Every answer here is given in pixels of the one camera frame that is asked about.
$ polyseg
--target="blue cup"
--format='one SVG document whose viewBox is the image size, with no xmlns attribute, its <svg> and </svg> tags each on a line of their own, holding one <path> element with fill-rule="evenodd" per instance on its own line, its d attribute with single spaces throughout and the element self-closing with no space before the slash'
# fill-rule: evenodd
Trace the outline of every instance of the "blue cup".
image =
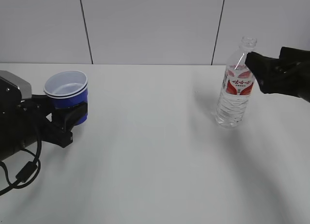
<svg viewBox="0 0 310 224">
<path fill-rule="evenodd" d="M 87 103 L 88 79 L 80 71 L 65 71 L 53 75 L 44 85 L 45 94 L 51 98 L 55 108 L 70 108 L 81 102 Z M 76 125 L 87 119 L 83 116 Z"/>
</svg>

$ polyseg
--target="table surface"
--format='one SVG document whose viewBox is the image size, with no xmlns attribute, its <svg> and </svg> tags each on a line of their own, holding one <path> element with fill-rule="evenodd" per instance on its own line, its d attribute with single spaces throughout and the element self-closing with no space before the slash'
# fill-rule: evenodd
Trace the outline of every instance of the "table surface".
<svg viewBox="0 0 310 224">
<path fill-rule="evenodd" d="M 310 104 L 301 99 L 255 86 L 243 124 L 228 130 L 214 120 L 224 66 L 0 70 L 35 94 L 61 71 L 89 79 L 88 120 L 69 147 L 43 143 L 37 180 L 0 197 L 1 224 L 310 223 Z M 12 180 L 29 159 L 5 160 Z"/>
</svg>

